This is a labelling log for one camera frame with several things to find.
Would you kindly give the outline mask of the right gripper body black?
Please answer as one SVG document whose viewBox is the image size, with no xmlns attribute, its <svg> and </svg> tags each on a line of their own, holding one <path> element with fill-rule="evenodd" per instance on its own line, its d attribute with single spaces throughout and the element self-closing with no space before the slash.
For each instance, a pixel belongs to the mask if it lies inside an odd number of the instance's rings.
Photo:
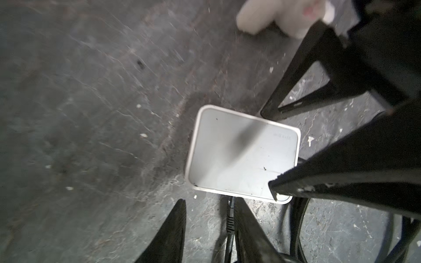
<svg viewBox="0 0 421 263">
<path fill-rule="evenodd" d="M 353 1 L 348 31 L 355 75 L 346 98 L 370 92 L 385 107 L 421 100 L 420 1 Z"/>
</svg>

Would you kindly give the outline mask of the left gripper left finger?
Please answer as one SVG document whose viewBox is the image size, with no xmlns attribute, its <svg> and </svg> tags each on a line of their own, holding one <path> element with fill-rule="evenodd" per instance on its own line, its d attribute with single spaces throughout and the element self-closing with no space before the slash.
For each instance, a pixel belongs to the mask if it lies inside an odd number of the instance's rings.
<svg viewBox="0 0 421 263">
<path fill-rule="evenodd" d="M 186 231 L 186 201 L 179 199 L 135 263 L 181 263 Z"/>
</svg>

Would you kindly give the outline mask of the white network switch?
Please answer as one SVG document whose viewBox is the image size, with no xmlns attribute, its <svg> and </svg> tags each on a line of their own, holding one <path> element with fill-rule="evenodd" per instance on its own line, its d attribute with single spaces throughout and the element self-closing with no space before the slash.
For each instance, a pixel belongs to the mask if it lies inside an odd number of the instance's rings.
<svg viewBox="0 0 421 263">
<path fill-rule="evenodd" d="M 298 163 L 298 128 L 214 105 L 198 111 L 185 166 L 195 190 L 286 204 L 268 183 Z"/>
</svg>

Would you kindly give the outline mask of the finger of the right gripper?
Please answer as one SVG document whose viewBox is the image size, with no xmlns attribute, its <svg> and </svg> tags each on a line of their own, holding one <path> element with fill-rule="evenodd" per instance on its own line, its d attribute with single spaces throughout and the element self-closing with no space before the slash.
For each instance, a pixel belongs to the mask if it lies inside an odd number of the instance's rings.
<svg viewBox="0 0 421 263">
<path fill-rule="evenodd" d="M 269 182 L 273 196 L 335 199 L 421 217 L 421 101 L 413 99 Z"/>
<path fill-rule="evenodd" d="M 302 40 L 260 115 L 281 121 L 360 96 L 367 91 L 360 70 L 349 41 L 318 21 Z"/>
</svg>

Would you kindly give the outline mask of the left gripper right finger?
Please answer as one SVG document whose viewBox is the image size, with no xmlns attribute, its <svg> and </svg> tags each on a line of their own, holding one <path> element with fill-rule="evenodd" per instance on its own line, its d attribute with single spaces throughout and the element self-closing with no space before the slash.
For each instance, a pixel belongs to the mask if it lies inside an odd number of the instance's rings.
<svg viewBox="0 0 421 263">
<path fill-rule="evenodd" d="M 235 199 L 234 228 L 239 263 L 283 263 L 243 198 Z"/>
</svg>

